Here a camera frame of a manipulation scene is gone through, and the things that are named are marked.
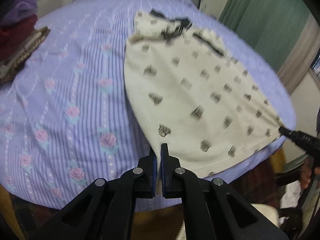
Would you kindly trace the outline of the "right hand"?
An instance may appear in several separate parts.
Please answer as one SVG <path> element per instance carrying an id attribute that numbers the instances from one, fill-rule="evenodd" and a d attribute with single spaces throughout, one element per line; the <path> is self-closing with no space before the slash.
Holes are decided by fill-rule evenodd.
<path id="1" fill-rule="evenodd" d="M 304 164 L 300 173 L 300 186 L 304 190 L 308 187 L 311 181 L 312 169 L 310 167 L 309 157 L 305 158 Z"/>

